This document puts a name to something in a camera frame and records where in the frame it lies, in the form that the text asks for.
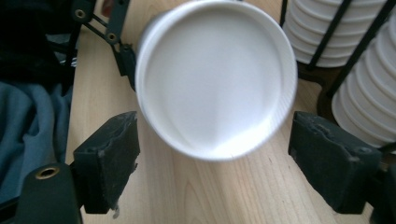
blue cloth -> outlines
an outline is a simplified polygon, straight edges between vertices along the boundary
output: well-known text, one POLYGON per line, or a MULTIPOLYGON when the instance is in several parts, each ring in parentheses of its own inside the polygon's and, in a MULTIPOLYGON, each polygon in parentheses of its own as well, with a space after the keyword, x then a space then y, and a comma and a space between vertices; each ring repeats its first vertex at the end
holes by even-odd
POLYGON ((64 162, 72 90, 62 87, 0 80, 0 203, 35 168, 64 162))

fabric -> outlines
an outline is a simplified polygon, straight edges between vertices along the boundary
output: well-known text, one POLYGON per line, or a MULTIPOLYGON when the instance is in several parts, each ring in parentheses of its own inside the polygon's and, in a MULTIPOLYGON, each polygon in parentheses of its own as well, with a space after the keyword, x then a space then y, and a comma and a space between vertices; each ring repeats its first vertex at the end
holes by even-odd
POLYGON ((72 89, 63 91, 0 81, 0 203, 19 196, 35 168, 64 162, 72 89))
POLYGON ((1 0, 0 203, 34 169, 64 162, 74 68, 46 35, 70 34, 71 0, 1 0))

metal bolt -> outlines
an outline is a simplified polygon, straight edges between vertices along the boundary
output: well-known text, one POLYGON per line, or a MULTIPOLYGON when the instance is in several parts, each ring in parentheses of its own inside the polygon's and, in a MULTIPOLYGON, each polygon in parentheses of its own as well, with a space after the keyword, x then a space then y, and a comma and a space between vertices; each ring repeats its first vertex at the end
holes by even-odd
POLYGON ((75 11, 75 14, 80 19, 84 19, 85 18, 85 12, 83 10, 81 10, 81 9, 77 9, 75 11))
POLYGON ((113 33, 110 33, 110 34, 107 35, 107 38, 108 38, 109 40, 115 40, 116 37, 117 37, 117 36, 116 36, 115 34, 113 34, 113 33))
POLYGON ((59 173, 60 169, 58 167, 48 167, 40 170, 35 174, 36 179, 49 179, 59 173))

wooden table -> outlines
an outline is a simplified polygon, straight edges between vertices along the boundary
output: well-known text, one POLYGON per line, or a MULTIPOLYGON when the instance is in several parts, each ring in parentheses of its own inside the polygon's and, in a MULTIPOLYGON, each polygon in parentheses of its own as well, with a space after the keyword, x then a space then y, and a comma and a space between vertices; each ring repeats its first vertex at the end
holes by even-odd
MULTIPOLYGON (((132 0, 123 41, 136 45, 150 18, 183 2, 132 0)), ((278 21, 280 0, 249 3, 278 21)), ((317 84, 300 80, 293 110, 315 113, 319 92, 317 84)), ((85 28, 79 38, 71 110, 67 162, 109 118, 138 111, 141 154, 120 197, 120 216, 83 213, 85 223, 368 223, 370 206, 363 215, 336 214, 307 183, 288 155, 292 111, 267 144, 236 161, 197 161, 174 151, 144 120, 110 46, 85 28)))

dish rack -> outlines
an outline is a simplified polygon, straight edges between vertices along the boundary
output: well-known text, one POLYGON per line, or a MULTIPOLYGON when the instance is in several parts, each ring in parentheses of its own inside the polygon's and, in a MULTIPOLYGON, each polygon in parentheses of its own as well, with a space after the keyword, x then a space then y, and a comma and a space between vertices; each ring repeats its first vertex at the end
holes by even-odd
MULTIPOLYGON (((363 52, 369 46, 372 39, 375 37, 379 29, 385 23, 389 15, 391 14, 396 0, 387 0, 379 10, 374 21, 371 23, 367 32, 363 35, 361 41, 357 47, 353 50, 352 54, 348 58, 347 62, 343 66, 339 67, 319 67, 317 66, 320 56, 326 49, 331 37, 334 34, 335 29, 340 24, 341 19, 346 14, 350 7, 352 0, 343 0, 337 9, 332 21, 327 28, 327 31, 323 35, 314 55, 312 56, 309 63, 297 62, 298 78, 307 80, 310 82, 318 83, 322 89, 318 96, 317 102, 317 113, 319 116, 328 119, 329 121, 338 125, 334 115, 332 113, 332 98, 334 97, 341 84, 344 82, 350 71, 352 70, 355 63, 361 57, 363 52)), ((280 26, 283 28, 285 23, 286 13, 288 10, 288 0, 282 0, 280 26)), ((396 142, 385 145, 379 148, 383 152, 391 152, 396 150, 396 142)), ((387 155, 386 161, 394 163, 396 162, 395 155, 387 155)))

